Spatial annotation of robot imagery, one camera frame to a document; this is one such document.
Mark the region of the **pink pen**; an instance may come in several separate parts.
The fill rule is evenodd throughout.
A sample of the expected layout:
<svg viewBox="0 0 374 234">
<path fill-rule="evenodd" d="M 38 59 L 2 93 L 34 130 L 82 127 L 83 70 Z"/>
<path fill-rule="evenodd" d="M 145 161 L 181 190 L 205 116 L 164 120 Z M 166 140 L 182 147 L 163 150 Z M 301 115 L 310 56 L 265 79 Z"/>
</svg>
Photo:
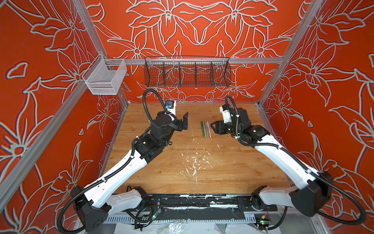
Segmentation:
<svg viewBox="0 0 374 234">
<path fill-rule="evenodd" d="M 207 129 L 207 136 L 208 136 L 208 137 L 211 137 L 210 124 L 209 124 L 208 121 L 206 122 L 206 129 Z"/>
</svg>

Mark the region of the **dark green pen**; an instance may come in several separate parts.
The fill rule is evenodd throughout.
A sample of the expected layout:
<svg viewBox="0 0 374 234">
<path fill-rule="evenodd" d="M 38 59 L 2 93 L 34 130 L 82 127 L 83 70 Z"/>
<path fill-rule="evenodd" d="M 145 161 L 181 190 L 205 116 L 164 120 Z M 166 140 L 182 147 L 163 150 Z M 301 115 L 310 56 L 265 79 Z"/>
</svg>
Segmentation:
<svg viewBox="0 0 374 234">
<path fill-rule="evenodd" d="M 203 137 L 206 137 L 206 133 L 205 133 L 205 124 L 204 124 L 203 121 L 201 121 L 200 124 L 201 124 L 202 135 L 203 135 Z"/>
</svg>

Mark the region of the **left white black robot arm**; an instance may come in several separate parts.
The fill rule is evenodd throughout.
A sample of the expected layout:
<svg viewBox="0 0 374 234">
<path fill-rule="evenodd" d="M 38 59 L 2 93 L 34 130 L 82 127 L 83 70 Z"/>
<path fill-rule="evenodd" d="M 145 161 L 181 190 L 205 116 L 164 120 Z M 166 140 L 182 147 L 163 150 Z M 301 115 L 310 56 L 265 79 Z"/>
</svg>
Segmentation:
<svg viewBox="0 0 374 234">
<path fill-rule="evenodd" d="M 150 127 L 131 142 L 130 151 L 119 163 L 91 184 L 75 187 L 69 204 L 73 205 L 83 226 L 68 233 L 91 232 L 110 215 L 137 208 L 148 196 L 141 187 L 116 196 L 114 192 L 171 145 L 174 132 L 188 129 L 188 116 L 185 113 L 181 120 L 177 120 L 174 115 L 159 112 Z"/>
</svg>

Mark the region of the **light green pen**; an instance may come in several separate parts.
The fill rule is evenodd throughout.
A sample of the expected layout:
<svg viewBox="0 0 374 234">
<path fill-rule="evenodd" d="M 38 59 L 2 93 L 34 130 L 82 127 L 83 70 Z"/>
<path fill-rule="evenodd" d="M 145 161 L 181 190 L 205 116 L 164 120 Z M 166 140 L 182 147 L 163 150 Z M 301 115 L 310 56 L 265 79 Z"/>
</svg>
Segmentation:
<svg viewBox="0 0 374 234">
<path fill-rule="evenodd" d="M 201 126 L 202 126 L 202 132 L 203 132 L 203 136 L 204 137 L 207 137 L 207 132 L 206 132 L 206 123 L 204 121 L 201 122 Z"/>
</svg>

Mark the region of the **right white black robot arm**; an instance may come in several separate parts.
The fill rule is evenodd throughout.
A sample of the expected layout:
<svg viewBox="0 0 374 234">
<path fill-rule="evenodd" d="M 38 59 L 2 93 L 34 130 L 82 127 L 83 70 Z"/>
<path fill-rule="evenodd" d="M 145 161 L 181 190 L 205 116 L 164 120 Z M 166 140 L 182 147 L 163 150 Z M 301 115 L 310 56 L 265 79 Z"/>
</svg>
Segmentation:
<svg viewBox="0 0 374 234">
<path fill-rule="evenodd" d="M 223 120 L 211 124 L 214 133 L 229 134 L 240 144 L 252 147 L 264 154 L 290 179 L 288 188 L 263 186 L 255 194 L 266 205 L 281 205 L 297 209 L 312 217 L 332 196 L 333 177 L 322 173 L 318 179 L 317 169 L 300 161 L 283 147 L 270 132 L 261 125 L 252 125 L 247 111 L 225 104 L 220 107 Z"/>
</svg>

